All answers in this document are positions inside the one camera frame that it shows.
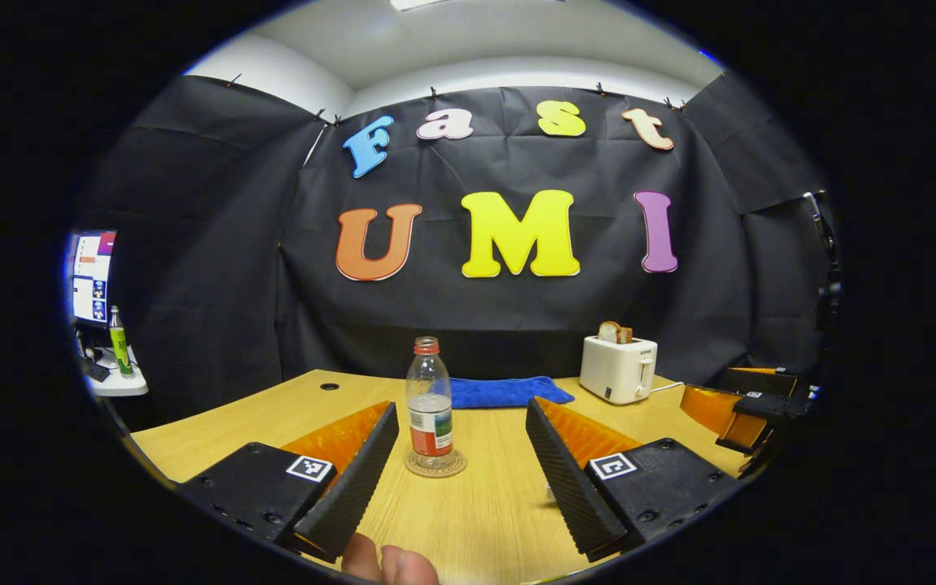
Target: finger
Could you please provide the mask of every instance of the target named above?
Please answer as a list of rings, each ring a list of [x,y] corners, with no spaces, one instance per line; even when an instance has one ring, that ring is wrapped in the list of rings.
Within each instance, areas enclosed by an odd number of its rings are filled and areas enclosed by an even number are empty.
[[[439,574],[424,556],[413,551],[401,551],[392,585],[439,585]]]
[[[393,585],[397,580],[397,562],[402,548],[386,544],[382,547],[382,578],[385,585]]]
[[[374,540],[359,532],[354,533],[341,556],[341,571],[373,583],[382,582],[382,570],[378,567],[378,549],[375,548]]]

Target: coaster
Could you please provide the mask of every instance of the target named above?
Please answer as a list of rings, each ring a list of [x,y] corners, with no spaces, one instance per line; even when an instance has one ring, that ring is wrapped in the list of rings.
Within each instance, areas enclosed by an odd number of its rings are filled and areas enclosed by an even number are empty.
[[[418,462],[418,457],[420,457],[416,452],[411,449],[409,455],[406,455],[406,469],[413,471],[417,475],[421,475],[423,478],[448,478],[450,475],[460,474],[461,471],[468,466],[468,460],[465,459],[464,454],[460,451],[457,451],[455,448],[450,455],[453,455],[453,460],[450,462],[449,466],[446,466],[442,470],[430,470],[427,467],[422,467]]]

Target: monitor screen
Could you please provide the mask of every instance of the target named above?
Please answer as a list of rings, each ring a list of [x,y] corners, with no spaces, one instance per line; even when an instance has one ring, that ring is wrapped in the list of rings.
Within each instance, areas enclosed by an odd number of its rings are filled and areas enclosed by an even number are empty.
[[[76,234],[71,264],[71,314],[79,323],[106,327],[107,319],[111,318],[108,277],[116,233],[86,230]]]

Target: toaster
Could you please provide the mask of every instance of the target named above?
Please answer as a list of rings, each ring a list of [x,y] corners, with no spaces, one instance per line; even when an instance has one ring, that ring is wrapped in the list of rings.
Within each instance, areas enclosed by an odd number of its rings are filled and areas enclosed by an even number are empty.
[[[614,344],[598,336],[583,338],[580,385],[613,404],[647,399],[657,370],[657,343],[631,338]]]

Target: blue letter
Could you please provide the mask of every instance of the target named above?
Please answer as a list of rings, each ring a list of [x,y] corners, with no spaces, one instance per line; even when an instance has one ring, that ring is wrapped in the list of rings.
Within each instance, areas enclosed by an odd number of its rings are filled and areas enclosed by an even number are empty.
[[[391,115],[380,116],[374,122],[369,123],[366,128],[350,136],[342,145],[342,148],[348,148],[349,152],[353,153],[353,160],[356,162],[356,170],[353,171],[354,179],[366,175],[368,171],[385,160],[385,151],[378,152],[375,146],[383,147],[389,144],[389,133],[383,130],[383,126],[388,126],[393,122]]]

